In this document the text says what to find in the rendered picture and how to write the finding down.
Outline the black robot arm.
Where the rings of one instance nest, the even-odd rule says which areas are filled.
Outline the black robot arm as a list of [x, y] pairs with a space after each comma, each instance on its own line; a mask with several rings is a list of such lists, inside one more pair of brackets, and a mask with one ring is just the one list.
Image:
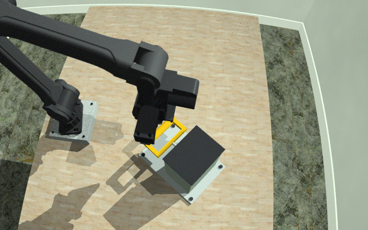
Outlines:
[[[168, 104], [195, 109], [199, 80], [165, 69], [169, 56], [162, 47], [105, 36], [19, 8], [16, 0], [0, 0], [0, 63], [40, 97], [42, 108], [59, 121], [60, 135], [82, 132], [79, 90], [63, 79], [51, 80], [7, 37], [95, 65], [135, 85], [139, 96], [133, 136], [140, 144], [154, 145]], [[148, 106], [141, 99], [150, 105], [164, 102]]]

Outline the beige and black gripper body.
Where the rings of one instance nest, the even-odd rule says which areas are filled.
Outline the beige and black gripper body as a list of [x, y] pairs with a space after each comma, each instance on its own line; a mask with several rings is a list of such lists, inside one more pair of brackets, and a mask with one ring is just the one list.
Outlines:
[[[136, 100], [135, 100], [134, 107], [133, 107], [133, 111], [132, 111], [132, 114], [133, 114], [133, 116], [136, 120], [138, 119], [138, 113], [137, 113], [137, 108], [136, 108], [136, 103], [137, 103], [137, 100], [138, 100], [138, 96], [139, 96], [139, 93], [137, 93]], [[164, 98], [164, 100], [165, 100], [165, 98]], [[161, 103], [163, 103], [164, 100]], [[157, 106], [157, 105], [161, 104], [161, 103], [159, 103], [159, 104], [155, 104], [155, 105], [150, 105], [150, 104], [145, 103], [144, 101], [143, 101], [143, 103], [148, 105], [148, 106]], [[170, 121], [171, 123], [173, 122], [175, 109], [176, 109], [176, 106], [168, 104], [168, 110], [167, 110], [167, 115], [166, 115], [165, 121]], [[159, 120], [158, 124], [161, 124], [161, 123], [162, 123], [162, 120]]]

